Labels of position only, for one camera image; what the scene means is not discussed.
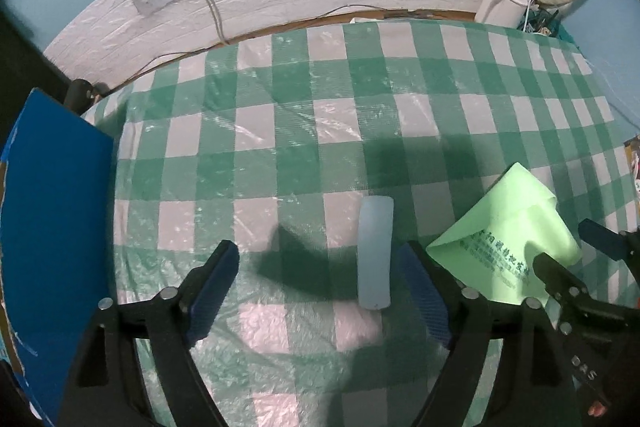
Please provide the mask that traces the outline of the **light green microfiber cloth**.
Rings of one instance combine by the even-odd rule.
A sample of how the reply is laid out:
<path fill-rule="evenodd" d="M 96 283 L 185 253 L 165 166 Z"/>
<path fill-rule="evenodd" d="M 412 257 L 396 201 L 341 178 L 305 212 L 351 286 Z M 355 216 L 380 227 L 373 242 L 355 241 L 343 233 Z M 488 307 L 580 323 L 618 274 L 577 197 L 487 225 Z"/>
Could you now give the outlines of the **light green microfiber cloth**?
<path fill-rule="evenodd" d="M 509 305 L 548 301 L 533 269 L 538 255 L 565 268 L 582 257 L 555 195 L 518 162 L 426 252 L 464 285 Z"/>

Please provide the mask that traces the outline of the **cardboard box with blue edges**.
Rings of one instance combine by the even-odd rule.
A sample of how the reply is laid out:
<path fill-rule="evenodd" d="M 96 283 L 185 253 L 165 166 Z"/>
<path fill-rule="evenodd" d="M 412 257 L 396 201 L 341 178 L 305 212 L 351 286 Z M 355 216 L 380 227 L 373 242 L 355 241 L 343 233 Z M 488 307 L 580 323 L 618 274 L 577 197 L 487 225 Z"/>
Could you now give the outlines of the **cardboard box with blue edges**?
<path fill-rule="evenodd" d="M 49 425 L 82 335 L 110 293 L 114 142 L 32 90 L 1 161 L 1 280 L 26 395 Z"/>

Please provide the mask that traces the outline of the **black cylindrical clamp knob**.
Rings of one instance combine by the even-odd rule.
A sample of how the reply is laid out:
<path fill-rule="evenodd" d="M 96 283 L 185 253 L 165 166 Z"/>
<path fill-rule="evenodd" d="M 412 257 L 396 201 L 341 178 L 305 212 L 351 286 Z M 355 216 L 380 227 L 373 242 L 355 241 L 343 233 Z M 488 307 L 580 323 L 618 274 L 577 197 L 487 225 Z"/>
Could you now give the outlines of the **black cylindrical clamp knob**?
<path fill-rule="evenodd" d="M 92 84 L 85 79 L 75 79 L 68 86 L 63 105 L 76 115 L 82 115 L 106 98 L 108 92 L 110 88 L 103 82 Z"/>

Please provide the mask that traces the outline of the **teal plastic basket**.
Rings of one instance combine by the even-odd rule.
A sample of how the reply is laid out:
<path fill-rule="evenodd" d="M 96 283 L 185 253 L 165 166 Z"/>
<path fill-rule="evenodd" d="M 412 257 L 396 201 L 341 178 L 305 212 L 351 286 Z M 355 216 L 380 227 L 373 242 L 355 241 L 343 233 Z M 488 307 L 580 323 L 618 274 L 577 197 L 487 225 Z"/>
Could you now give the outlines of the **teal plastic basket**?
<path fill-rule="evenodd" d="M 563 17 L 559 9 L 547 10 L 533 5 L 525 11 L 518 24 L 518 30 L 574 43 L 575 39 L 562 25 L 562 21 Z"/>

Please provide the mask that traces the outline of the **white electric kettle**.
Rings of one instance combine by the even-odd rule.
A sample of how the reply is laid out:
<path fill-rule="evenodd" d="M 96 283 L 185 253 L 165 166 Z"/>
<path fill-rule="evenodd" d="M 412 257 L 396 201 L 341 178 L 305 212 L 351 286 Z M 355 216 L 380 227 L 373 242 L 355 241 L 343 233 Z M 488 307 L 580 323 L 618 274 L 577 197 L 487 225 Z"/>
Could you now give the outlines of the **white electric kettle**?
<path fill-rule="evenodd" d="M 527 0 L 482 0 L 474 16 L 474 22 L 517 28 L 527 7 Z"/>

